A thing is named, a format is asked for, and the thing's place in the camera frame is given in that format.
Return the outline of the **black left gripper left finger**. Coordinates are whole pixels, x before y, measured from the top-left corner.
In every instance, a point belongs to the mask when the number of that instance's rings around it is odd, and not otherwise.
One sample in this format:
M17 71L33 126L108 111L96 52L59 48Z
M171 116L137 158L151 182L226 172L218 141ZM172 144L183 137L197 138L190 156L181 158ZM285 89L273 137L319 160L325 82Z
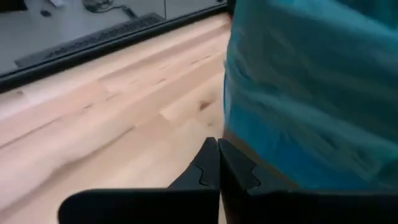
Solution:
M218 224L220 150L206 138L188 167L166 188L90 189L66 198L59 224Z

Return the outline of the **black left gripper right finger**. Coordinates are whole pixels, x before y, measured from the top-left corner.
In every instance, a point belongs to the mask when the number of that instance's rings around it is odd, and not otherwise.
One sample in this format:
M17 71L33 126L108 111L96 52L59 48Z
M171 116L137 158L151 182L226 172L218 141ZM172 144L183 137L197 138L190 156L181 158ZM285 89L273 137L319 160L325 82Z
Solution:
M227 140L218 145L227 224L398 224L398 190L300 189Z

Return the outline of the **teal plastic trash bag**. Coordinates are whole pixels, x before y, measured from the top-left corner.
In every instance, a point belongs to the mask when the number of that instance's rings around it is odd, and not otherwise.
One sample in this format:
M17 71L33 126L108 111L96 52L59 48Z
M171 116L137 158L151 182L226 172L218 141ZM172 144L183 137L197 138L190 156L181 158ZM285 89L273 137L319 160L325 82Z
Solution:
M398 189L398 0L236 0L226 127L308 189Z

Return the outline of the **black keyboard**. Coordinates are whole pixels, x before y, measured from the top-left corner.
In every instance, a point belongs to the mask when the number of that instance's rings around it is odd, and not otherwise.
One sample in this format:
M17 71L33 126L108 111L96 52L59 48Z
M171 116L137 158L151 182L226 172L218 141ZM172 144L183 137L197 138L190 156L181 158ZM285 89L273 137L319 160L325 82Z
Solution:
M75 54L76 52L107 43L113 39L133 34L163 21L163 17L155 12L151 12L135 19L131 19L130 21L94 32L90 35L85 35L73 41L65 42L41 52L19 58L15 63L18 67L28 67L42 62L56 60L67 55Z

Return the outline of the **black power strip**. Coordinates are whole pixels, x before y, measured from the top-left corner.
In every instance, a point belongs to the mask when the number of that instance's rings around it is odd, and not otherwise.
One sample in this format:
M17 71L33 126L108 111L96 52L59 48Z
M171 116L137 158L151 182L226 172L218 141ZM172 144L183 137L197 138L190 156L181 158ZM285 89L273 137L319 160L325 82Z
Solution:
M128 6L122 6L121 9L123 12L131 19L136 18L136 13Z

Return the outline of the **black aluminium table frame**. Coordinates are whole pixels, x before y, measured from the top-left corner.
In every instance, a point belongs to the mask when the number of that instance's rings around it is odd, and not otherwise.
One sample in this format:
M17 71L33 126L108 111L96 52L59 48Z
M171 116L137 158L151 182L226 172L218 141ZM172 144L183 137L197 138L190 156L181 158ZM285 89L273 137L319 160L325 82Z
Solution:
M0 0L0 93L15 90L66 69L150 39L209 16L229 12L234 0ZM75 54L18 67L19 58L41 52L155 12L164 21Z

